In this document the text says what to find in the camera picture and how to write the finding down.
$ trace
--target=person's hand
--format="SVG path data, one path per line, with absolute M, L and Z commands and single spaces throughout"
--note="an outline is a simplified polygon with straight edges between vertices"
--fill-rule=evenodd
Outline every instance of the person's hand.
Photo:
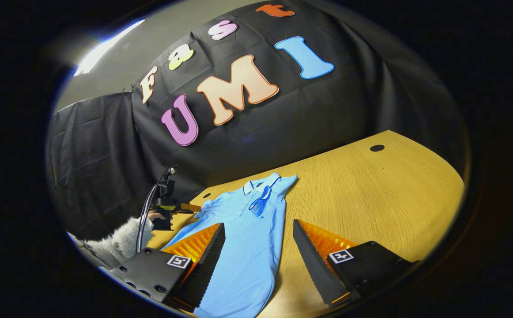
M 161 215 L 160 213 L 155 213 L 154 210 L 149 211 L 149 214 L 147 215 L 149 220 L 154 221 L 154 219 L 162 219 L 166 220 L 166 217 L 164 215 Z

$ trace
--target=orange soft gripper pad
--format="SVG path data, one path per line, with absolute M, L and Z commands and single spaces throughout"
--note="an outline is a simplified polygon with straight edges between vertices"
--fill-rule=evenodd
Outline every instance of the orange soft gripper pad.
M 307 237 L 313 243 L 313 246 L 317 250 L 317 253 L 321 255 L 323 261 L 329 266 L 329 269 L 335 273 L 329 262 L 327 261 L 327 256 L 329 253 L 346 250 L 347 248 L 357 246 L 357 243 L 353 243 L 344 237 L 340 237 L 339 235 L 335 235 L 329 231 L 322 229 L 321 227 L 317 227 L 313 224 L 304 222 L 302 220 L 297 220 L 302 226 L 303 230 L 306 232 Z
M 192 270 L 196 267 L 198 260 L 204 254 L 207 245 L 210 243 L 211 238 L 214 236 L 215 231 L 218 229 L 221 223 L 216 223 L 206 229 L 199 231 L 198 233 L 192 234 L 187 238 L 179 240 L 171 246 L 164 248 L 162 251 L 178 256 L 189 257 L 192 259 L 192 267 L 184 276 L 184 279 L 180 283 L 180 286 L 186 278 L 192 273 Z

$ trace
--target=light blue polo shirt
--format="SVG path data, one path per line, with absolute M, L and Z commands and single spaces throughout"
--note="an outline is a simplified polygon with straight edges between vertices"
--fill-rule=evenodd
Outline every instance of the light blue polo shirt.
M 297 175 L 247 182 L 241 189 L 208 200 L 165 246 L 218 222 L 225 224 L 226 241 L 206 294 L 194 314 L 200 318 L 253 318 L 266 305 L 278 270 L 286 201 Z

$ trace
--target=wooden table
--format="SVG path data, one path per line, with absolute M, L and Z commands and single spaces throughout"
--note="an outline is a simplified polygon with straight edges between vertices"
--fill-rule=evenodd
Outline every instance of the wooden table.
M 384 145 L 382 151 L 370 150 L 379 144 Z M 292 238 L 294 219 L 357 244 L 376 240 L 415 261 L 426 257 L 442 238 L 464 189 L 460 176 L 441 157 L 402 135 L 385 131 L 296 163 L 209 187 L 192 204 L 202 205 L 273 172 L 281 177 L 296 174 L 298 180 L 286 195 L 276 286 L 260 318 L 317 317 L 330 311 Z M 191 215 L 175 216 L 176 231 L 155 231 L 148 246 L 162 248 L 180 228 L 194 221 Z

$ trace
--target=white fluffy jacket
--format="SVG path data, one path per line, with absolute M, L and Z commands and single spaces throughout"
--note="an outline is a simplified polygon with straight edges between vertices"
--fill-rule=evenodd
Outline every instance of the white fluffy jacket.
M 139 223 L 139 219 L 130 218 L 124 225 L 115 230 L 113 234 L 102 240 L 78 240 L 71 233 L 68 235 L 76 247 L 79 248 L 79 252 L 94 265 L 113 269 L 135 255 Z M 152 237 L 153 227 L 154 225 L 147 218 L 145 230 L 143 231 L 143 248 L 146 247 Z

